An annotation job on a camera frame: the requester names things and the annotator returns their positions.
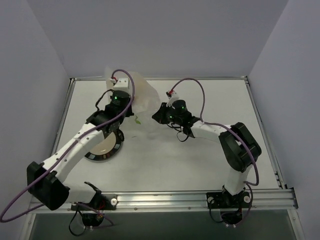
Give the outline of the clear plastic bag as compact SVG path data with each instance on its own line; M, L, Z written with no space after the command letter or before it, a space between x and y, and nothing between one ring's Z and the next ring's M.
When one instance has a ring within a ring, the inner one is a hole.
M161 105L158 92L153 88L143 76L134 71L130 71L134 85L135 94L132 103L133 116L125 118L121 124L121 130L124 132L141 131L148 134L158 130L158 124L152 119Z

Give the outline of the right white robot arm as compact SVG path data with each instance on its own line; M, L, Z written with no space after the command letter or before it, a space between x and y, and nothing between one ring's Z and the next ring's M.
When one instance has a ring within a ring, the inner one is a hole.
M171 105L163 102L152 119L162 125L177 125L190 138L201 138L221 145L230 171L223 186L223 203L234 206L240 201L240 192L245 185L260 183L257 167L262 150L248 128L238 122L234 125L209 123L192 115L184 100L176 100Z

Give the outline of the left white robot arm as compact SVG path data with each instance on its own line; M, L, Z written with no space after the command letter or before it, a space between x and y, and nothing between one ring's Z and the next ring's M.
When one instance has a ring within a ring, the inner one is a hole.
M64 182L84 157L103 161L120 149L125 139L120 125L126 117L133 115L131 102L129 93L114 90L111 102L103 110L94 112L58 152L41 163L32 162L27 167L27 183L31 186L28 192L51 211L57 210L64 203L80 202L90 210L106 204L107 198L92 183L85 181L71 187L64 185ZM111 151L101 156L94 155L92 149L108 136L115 138Z

